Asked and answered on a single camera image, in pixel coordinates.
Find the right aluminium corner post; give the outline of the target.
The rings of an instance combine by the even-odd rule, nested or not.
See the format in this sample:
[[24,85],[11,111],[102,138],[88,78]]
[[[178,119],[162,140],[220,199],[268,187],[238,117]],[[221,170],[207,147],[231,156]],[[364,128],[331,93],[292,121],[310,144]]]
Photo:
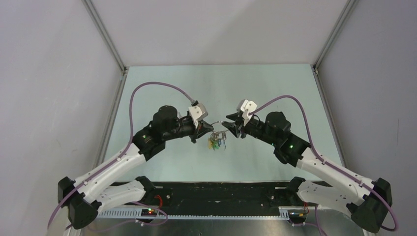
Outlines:
[[325,60],[327,54],[330,52],[332,46],[336,42],[337,38],[341,34],[345,24],[347,23],[349,17],[353,13],[356,5],[358,4],[358,0],[348,0],[344,5],[341,13],[339,14],[332,30],[330,31],[329,36],[327,37],[325,44],[323,45],[322,49],[319,52],[315,62],[313,63],[314,71],[318,71],[320,66],[322,65],[323,61]]

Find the left controller board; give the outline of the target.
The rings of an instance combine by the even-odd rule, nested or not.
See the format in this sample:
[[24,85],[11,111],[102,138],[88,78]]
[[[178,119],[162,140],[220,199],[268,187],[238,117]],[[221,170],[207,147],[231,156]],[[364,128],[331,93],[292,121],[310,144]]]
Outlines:
[[141,217],[157,217],[159,215],[159,212],[155,209],[151,208],[143,208],[141,209]]

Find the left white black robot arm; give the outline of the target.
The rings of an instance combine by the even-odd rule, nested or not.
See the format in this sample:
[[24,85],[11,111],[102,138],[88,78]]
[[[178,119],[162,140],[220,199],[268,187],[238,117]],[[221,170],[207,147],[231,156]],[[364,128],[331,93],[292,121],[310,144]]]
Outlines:
[[119,186],[113,183],[164,150],[167,141],[189,137],[196,143],[198,138],[213,131],[213,126],[204,121],[207,116],[205,106],[197,102],[181,118],[175,107],[162,106],[149,124],[133,135],[128,145],[111,159],[75,180],[61,179],[58,183],[59,206],[68,209],[71,226],[82,229],[101,212],[126,203],[153,203],[155,186],[147,177],[137,177]]

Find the aluminium frame rail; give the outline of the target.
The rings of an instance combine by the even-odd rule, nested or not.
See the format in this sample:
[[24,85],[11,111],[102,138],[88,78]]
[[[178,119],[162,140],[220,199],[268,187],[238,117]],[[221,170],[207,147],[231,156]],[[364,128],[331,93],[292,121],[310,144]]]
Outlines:
[[67,200],[69,219],[82,228],[105,211],[125,205],[146,209],[134,216],[170,218],[273,218],[283,215],[283,207],[320,204],[351,215],[363,202],[325,184],[295,178],[290,182],[148,182],[114,183],[89,201],[77,191]]

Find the controller board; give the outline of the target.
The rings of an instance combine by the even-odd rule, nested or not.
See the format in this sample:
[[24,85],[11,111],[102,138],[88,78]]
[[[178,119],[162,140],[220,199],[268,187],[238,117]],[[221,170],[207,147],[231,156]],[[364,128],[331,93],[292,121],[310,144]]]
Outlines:
[[290,219],[302,219],[306,218],[308,216],[308,213],[300,213],[300,212],[290,212],[289,218]]
[[155,209],[151,208],[143,208],[141,209],[141,217],[157,217],[159,215],[159,212]]

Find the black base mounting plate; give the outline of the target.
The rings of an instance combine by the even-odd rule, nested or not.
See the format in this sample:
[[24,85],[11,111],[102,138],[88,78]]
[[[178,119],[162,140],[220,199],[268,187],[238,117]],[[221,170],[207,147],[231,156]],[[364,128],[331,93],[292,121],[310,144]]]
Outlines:
[[322,203],[320,194],[331,186],[315,181],[307,189],[314,199],[302,200],[288,181],[278,182],[154,182],[139,201],[161,207],[169,217],[261,218],[278,217],[281,207],[328,206],[345,207],[347,196],[336,193]]

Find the aluminium corner post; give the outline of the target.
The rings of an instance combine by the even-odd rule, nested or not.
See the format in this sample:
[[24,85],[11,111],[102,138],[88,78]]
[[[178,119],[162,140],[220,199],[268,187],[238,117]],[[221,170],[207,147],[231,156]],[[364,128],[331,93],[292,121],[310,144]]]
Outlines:
[[87,13],[90,15],[90,18],[92,22],[94,23],[98,33],[102,37],[106,47],[108,48],[111,56],[113,57],[114,61],[116,62],[116,65],[121,72],[122,75],[125,74],[126,71],[126,65],[123,62],[110,34],[108,33],[104,22],[102,21],[94,3],[92,0],[82,0],[83,5],[85,6],[85,9]]
[[327,54],[330,52],[332,46],[336,42],[337,38],[341,34],[345,24],[347,23],[349,17],[353,13],[356,5],[358,4],[358,0],[348,0],[344,5],[341,13],[339,14],[332,30],[330,31],[329,36],[327,37],[325,44],[323,45],[322,49],[319,52],[315,62],[313,63],[314,71],[318,71],[320,66],[322,65],[323,61],[325,60]]

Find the keyring with coloured keys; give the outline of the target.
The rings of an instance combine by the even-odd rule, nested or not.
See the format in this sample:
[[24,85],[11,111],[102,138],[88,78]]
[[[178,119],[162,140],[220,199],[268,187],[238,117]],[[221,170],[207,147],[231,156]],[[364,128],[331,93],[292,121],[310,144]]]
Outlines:
[[213,130],[208,137],[208,148],[211,150],[226,150],[226,140],[228,129],[224,130]]

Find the right controller board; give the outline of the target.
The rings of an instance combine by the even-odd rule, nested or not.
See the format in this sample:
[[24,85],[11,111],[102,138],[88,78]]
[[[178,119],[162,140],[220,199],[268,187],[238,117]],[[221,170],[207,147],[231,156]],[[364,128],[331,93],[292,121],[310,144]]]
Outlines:
[[306,218],[308,216],[308,213],[300,213],[300,212],[290,212],[289,218],[290,219],[302,219]]

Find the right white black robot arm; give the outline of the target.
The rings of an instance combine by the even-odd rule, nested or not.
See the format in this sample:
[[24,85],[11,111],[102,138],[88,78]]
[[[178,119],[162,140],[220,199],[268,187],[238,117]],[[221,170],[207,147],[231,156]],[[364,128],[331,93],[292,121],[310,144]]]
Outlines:
[[247,135],[274,147],[275,157],[283,164],[307,171],[326,183],[315,184],[294,177],[286,191],[286,200],[297,206],[314,203],[339,211],[362,229],[378,233],[392,206],[391,185],[383,178],[371,180],[337,165],[314,151],[312,144],[291,132],[291,123],[282,112],[271,112],[265,121],[245,121],[241,113],[226,116],[222,122],[235,137]]

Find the left aluminium corner post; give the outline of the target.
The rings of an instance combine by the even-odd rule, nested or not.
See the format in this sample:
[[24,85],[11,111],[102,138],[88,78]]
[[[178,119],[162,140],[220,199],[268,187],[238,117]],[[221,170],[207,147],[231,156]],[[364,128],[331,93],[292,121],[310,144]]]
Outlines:
[[94,23],[98,33],[102,37],[106,47],[108,48],[111,56],[113,57],[114,61],[116,62],[116,65],[121,72],[122,75],[125,74],[126,71],[126,65],[123,62],[110,34],[108,33],[104,22],[102,21],[94,3],[92,0],[82,0],[83,5],[85,6],[85,9],[87,13],[90,15],[90,18],[92,22]]

